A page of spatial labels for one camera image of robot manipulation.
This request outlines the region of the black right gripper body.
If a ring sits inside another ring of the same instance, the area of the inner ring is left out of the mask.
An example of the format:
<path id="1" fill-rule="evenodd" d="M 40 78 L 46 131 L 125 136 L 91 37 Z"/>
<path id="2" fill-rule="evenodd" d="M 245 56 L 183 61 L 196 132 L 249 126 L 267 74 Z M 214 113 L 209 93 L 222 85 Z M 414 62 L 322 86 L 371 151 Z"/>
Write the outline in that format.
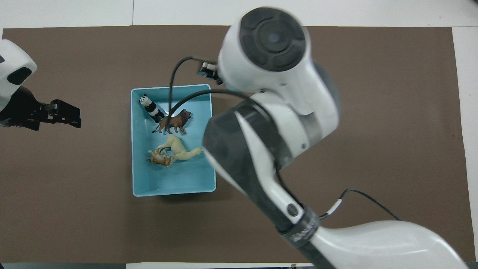
<path id="1" fill-rule="evenodd" d="M 197 75 L 200 77 L 205 77 L 208 80 L 214 81 L 217 85 L 222 85 L 223 81 L 219 76 L 218 68 L 215 63 L 210 62 L 200 62 L 198 66 Z"/>

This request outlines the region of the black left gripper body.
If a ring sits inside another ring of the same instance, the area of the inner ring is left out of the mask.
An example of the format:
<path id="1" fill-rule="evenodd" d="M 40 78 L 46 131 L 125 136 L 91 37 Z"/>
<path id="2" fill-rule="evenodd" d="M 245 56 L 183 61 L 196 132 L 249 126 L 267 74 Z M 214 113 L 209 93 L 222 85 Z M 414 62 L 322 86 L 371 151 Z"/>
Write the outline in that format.
<path id="1" fill-rule="evenodd" d="M 7 105 L 1 109 L 1 127 L 16 126 L 38 131 L 40 122 L 51 124 L 47 112 L 42 110 L 43 105 L 29 89 L 20 86 L 12 94 Z"/>

